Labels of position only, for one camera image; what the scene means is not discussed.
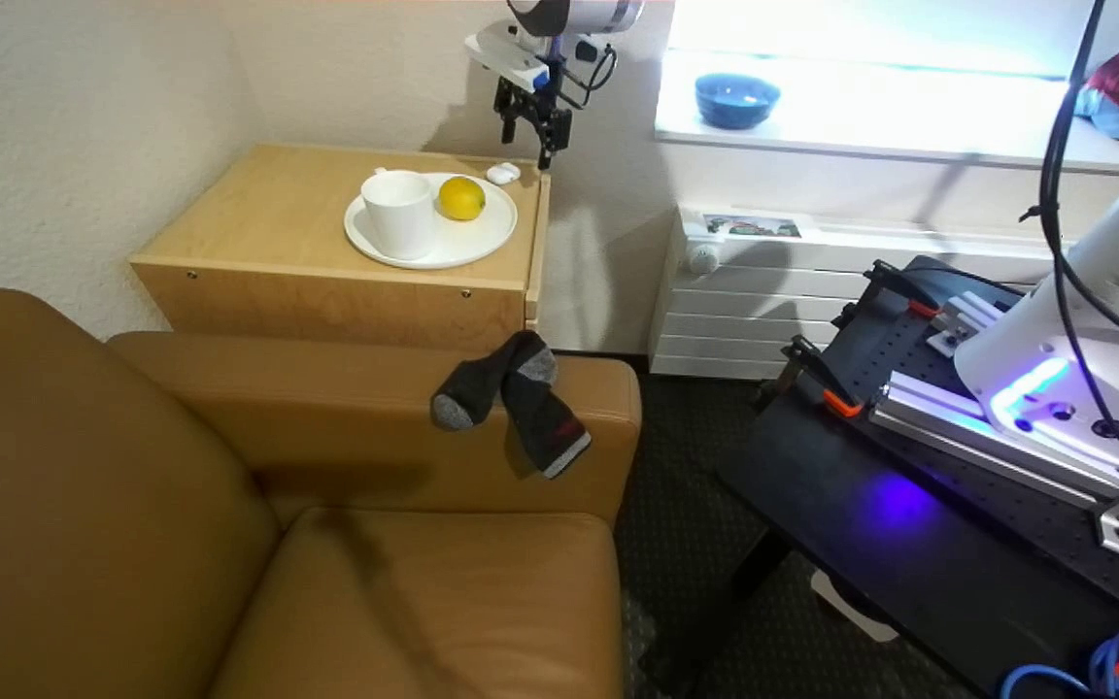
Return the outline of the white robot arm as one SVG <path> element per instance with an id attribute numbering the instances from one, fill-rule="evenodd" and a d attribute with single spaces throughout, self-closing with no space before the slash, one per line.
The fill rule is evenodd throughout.
<path id="1" fill-rule="evenodd" d="M 504 8 L 515 95 L 597 95 L 544 154 L 589 337 L 750 381 L 872 264 L 942 262 L 961 418 L 1119 491 L 1119 0 Z"/>

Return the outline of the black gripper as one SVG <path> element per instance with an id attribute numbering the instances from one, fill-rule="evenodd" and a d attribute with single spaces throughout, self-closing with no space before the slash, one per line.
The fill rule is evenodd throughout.
<path id="1" fill-rule="evenodd" d="M 544 73 L 515 86 L 497 80 L 495 113 L 500 117 L 500 142 L 514 142 L 515 123 L 528 119 L 539 135 L 537 166 L 552 170 L 557 154 L 567 148 L 571 113 L 560 106 L 567 64 L 544 57 Z"/>

